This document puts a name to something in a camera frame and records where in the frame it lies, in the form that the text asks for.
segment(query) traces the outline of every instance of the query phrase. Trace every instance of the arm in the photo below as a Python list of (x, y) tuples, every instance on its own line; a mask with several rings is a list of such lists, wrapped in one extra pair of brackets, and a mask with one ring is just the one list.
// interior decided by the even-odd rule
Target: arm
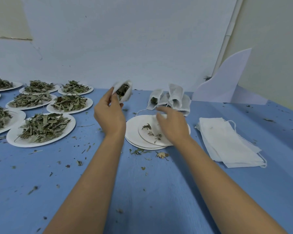
[(126, 131), (123, 104), (119, 104), (117, 96), (111, 97), (112, 91), (113, 88), (94, 108), (105, 138), (44, 234), (103, 232)]
[(183, 115), (160, 107), (156, 115), (169, 141), (180, 151), (222, 234), (286, 234), (286, 231), (239, 187), (190, 137)]

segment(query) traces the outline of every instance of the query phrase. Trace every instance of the empty tea bag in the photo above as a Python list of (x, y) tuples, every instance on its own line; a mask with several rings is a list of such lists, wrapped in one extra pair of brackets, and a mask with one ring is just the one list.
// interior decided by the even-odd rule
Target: empty tea bag
[(214, 161), (223, 162), (228, 168), (267, 166), (267, 161), (259, 154), (261, 149), (238, 135), (229, 121), (200, 118), (196, 128)]
[(169, 84), (168, 106), (180, 110), (182, 106), (183, 88), (179, 85)]
[(149, 101), (147, 103), (147, 110), (153, 110), (156, 108), (157, 104), (160, 101), (160, 98), (162, 97), (163, 94), (163, 89), (156, 89), (154, 90), (150, 96), (149, 96)]
[(123, 83), (116, 82), (113, 87), (113, 93), (116, 92), (119, 103), (123, 103), (129, 100), (133, 90), (133, 83), (130, 80), (127, 80)]
[(160, 101), (157, 103), (157, 106), (167, 106), (169, 99), (169, 93), (163, 93), (163, 96), (160, 98)]
[(190, 103), (191, 103), (190, 97), (184, 94), (182, 97), (181, 108), (178, 111), (181, 112), (185, 117), (187, 117), (190, 114)]

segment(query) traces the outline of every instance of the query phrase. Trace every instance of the person's left hand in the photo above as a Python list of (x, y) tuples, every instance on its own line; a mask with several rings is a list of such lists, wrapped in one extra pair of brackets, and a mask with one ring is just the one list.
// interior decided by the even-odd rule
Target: person's left hand
[(114, 87), (110, 88), (94, 107), (94, 118), (101, 126), (106, 136), (120, 135), (125, 137), (126, 119), (121, 111), (116, 94), (112, 95)]

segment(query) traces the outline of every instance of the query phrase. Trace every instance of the forearm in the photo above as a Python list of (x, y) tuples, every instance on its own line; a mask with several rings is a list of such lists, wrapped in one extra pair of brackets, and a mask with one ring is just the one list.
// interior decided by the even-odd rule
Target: forearm
[(176, 148), (222, 234), (286, 233), (193, 139), (180, 141)]
[(124, 137), (106, 136), (44, 234), (102, 233)]

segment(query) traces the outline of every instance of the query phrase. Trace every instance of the blue tabletop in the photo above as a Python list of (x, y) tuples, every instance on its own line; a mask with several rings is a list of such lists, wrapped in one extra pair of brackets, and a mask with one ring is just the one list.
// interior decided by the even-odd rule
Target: blue tabletop
[[(105, 92), (94, 90), (85, 96), (95, 104)], [(4, 107), (17, 94), (18, 90), (2, 92), (0, 106)], [(149, 95), (150, 91), (133, 91), (130, 101), (124, 105), (128, 109), (124, 111), (126, 120), (134, 117), (134, 112), (145, 109)], [(47, 111), (37, 108), (25, 112), (31, 117)], [(155, 111), (139, 113), (143, 114), (155, 114)], [(104, 133), (98, 130), (100, 126), (93, 118), (93, 106), (73, 116), (77, 123), (75, 129), (55, 143), (18, 148), (5, 143), (5, 139), (0, 141), (0, 234), (42, 233), (86, 169)], [(191, 136), (205, 149), (199, 131), (194, 129), (200, 117), (233, 120), (237, 132), (263, 150), (261, 155), (268, 162), (265, 169), (227, 169), (218, 164), (292, 234), (293, 111), (273, 102), (250, 106), (192, 102), (187, 122)], [(42, 151), (30, 154), (35, 149)], [(125, 141), (104, 233), (220, 233), (187, 165), (173, 146), (163, 149), (169, 153), (169, 161), (156, 158), (155, 151), (135, 156), (129, 149), (136, 148)], [(28, 195), (34, 186), (38, 190)]]

